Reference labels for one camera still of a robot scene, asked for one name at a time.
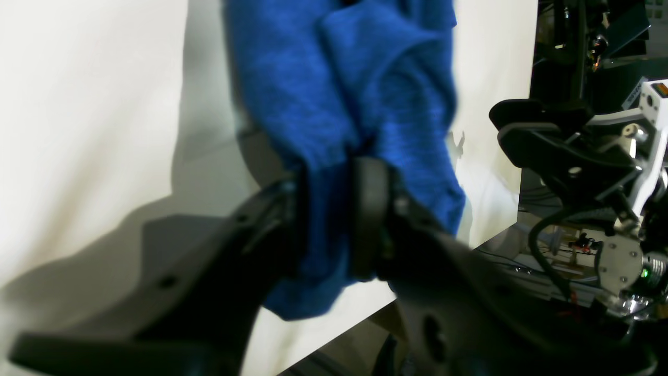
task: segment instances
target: table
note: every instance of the table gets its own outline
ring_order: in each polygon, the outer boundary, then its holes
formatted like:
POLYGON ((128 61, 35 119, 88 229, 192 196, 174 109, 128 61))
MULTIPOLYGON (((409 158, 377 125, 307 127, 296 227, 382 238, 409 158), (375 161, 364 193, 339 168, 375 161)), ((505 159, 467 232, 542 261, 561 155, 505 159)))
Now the table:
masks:
MULTIPOLYGON (((22 329, 61 328, 127 295, 151 265, 146 221, 226 215, 258 189, 233 141, 248 126, 233 105, 218 7, 0 5, 0 352, 22 329)), ((448 142, 469 199, 458 237, 477 246, 516 221, 520 171, 487 113, 528 95, 536 0, 460 0, 456 13, 460 104, 448 142)), ((279 373, 393 299, 374 281, 319 318, 262 310, 243 374, 279 373)), ((27 374, 0 365, 0 375, 27 374)))

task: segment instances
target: black cable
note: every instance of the black cable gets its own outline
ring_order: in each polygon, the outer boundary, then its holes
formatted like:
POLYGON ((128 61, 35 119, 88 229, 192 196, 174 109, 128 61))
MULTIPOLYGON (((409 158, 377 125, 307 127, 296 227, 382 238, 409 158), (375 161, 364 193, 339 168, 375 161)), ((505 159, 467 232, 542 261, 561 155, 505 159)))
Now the black cable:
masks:
POLYGON ((544 218, 534 228, 529 232, 529 249, 531 254, 534 255, 534 258, 538 262, 538 265, 544 270, 545 274, 550 278, 552 283, 559 289, 561 294, 566 298, 567 302, 571 301, 570 298, 570 287, 568 286, 568 280, 559 275, 553 268, 552 265, 547 261, 545 256, 538 250, 538 235, 548 226, 558 223, 573 214, 578 213, 577 210, 565 207, 563 210, 556 212, 555 214, 550 215, 549 217, 544 218))
MULTIPOLYGON (((559 249, 559 252, 568 252, 568 253, 571 254, 571 253, 573 253, 573 250, 562 250, 562 249, 559 249)), ((596 255, 596 254, 588 254, 588 253, 586 253, 586 252, 575 252, 575 253, 577 253, 577 254, 581 254, 581 255, 587 255, 587 256, 595 256, 595 255, 596 255)))
POLYGON ((521 202, 521 203, 525 203, 525 204, 527 204, 527 205, 533 205, 533 204, 537 204, 537 205, 548 205, 549 203, 554 203, 554 201, 552 201, 553 198, 554 198, 554 197, 545 197, 545 198, 542 198, 542 199, 525 199, 525 198, 520 198, 520 202, 521 202))
POLYGON ((540 11, 540 14, 544 14, 545 12, 549 11, 550 9, 554 8, 554 4, 548 4, 543 8, 542 11, 540 11))
POLYGON ((540 206, 540 207, 561 207, 559 205, 543 205, 541 203, 523 202, 522 200, 520 200, 520 204, 521 205, 525 204, 527 206, 540 206))
POLYGON ((529 188, 529 189, 522 189, 522 190, 520 190, 520 193, 533 192, 533 191, 540 191, 540 190, 542 190, 542 189, 549 189, 549 188, 543 185, 543 186, 541 186, 541 187, 535 187, 535 188, 529 188))
POLYGON ((499 258, 508 260, 508 261, 510 261, 510 262, 514 262, 515 264, 517 264, 517 266, 521 266, 521 267, 523 267, 523 268, 531 269, 530 266, 524 265, 524 264, 521 263, 521 262, 517 262, 517 261, 513 260, 512 258, 508 258, 508 257, 506 257, 506 256, 501 256, 501 255, 493 254, 493 253, 490 253, 490 252, 487 252, 487 251, 483 251, 483 250, 481 250, 480 248, 476 248, 476 250, 477 250, 478 252, 482 252, 482 253, 484 253, 484 254, 486 254, 486 255, 490 255, 490 256, 494 256, 494 257, 499 257, 499 258))
POLYGON ((536 62, 534 62, 534 67, 539 65, 540 63, 546 62, 546 61, 547 61, 546 58, 540 58, 540 59, 536 60, 536 62))
POLYGON ((546 193, 544 195, 523 195, 520 193, 520 198, 522 200, 544 200, 552 197, 556 197, 554 193, 546 193))
MULTIPOLYGON (((509 264, 507 262, 496 262, 496 261, 493 261, 492 263, 493 264, 499 264, 499 265, 505 265, 505 266, 514 266, 516 268, 524 268, 524 269, 528 269, 532 273, 543 274, 543 275, 546 274, 545 272, 541 272, 540 270, 529 268, 528 266, 513 265, 513 264, 509 264)), ((580 284, 582 286, 587 286, 587 287, 598 287, 597 285, 587 284, 586 282, 579 282, 579 281, 575 281, 575 280, 567 280, 567 281, 569 281, 570 283, 580 284)))
POLYGON ((544 192, 537 192, 537 191, 531 191, 531 192, 526 192, 526 191, 520 191, 520 195, 522 196, 554 196, 554 192, 552 191, 544 191, 544 192))

